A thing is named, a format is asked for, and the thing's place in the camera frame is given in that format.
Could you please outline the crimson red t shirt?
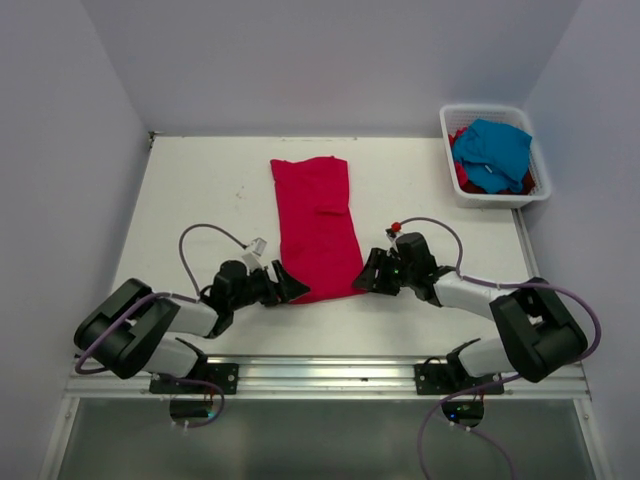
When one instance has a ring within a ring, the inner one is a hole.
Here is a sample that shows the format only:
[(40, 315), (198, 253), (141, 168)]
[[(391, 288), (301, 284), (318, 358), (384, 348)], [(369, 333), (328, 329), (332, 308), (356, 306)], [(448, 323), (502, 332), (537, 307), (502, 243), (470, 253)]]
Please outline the crimson red t shirt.
[(279, 216), (280, 258), (310, 288), (297, 304), (360, 295), (352, 286), (364, 263), (350, 211), (348, 163), (314, 157), (270, 161)]

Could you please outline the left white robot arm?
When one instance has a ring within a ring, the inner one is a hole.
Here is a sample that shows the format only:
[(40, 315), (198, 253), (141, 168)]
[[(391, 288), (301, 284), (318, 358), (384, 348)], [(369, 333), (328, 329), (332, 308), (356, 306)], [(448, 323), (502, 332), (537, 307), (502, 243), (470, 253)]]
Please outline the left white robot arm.
[(120, 379), (147, 372), (185, 392), (197, 392), (214, 383), (214, 374), (208, 355), (182, 334), (215, 339), (232, 325), (240, 309), (289, 304), (310, 292), (279, 261), (256, 269), (242, 261), (226, 261), (196, 299), (155, 292), (132, 278), (77, 328), (74, 344), (81, 355), (74, 370), (79, 375), (111, 372)]

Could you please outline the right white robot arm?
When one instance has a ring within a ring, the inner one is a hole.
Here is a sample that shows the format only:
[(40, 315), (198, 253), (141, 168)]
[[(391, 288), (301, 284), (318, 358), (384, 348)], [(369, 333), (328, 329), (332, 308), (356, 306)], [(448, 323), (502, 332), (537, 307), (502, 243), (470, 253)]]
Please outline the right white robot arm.
[(470, 340), (446, 355), (445, 379), (457, 392), (507, 372), (537, 383), (588, 349), (582, 328), (544, 280), (508, 288), (465, 280), (437, 263), (420, 233), (394, 237), (388, 250), (372, 249), (353, 287), (389, 296), (409, 288), (421, 301), (495, 324), (497, 337)]

